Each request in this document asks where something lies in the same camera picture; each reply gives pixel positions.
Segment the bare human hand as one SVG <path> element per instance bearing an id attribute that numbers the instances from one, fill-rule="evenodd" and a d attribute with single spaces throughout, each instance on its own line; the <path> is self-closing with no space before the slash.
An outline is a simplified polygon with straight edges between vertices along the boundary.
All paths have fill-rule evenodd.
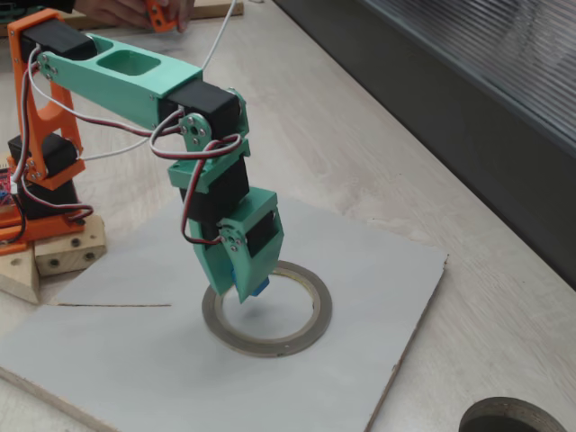
<path id="1" fill-rule="evenodd" d="M 177 31 L 186 31 L 194 12 L 194 0 L 158 1 L 167 9 L 169 20 L 177 20 Z M 145 1 L 140 0 L 77 0 L 74 9 L 101 23 L 151 29 Z"/>

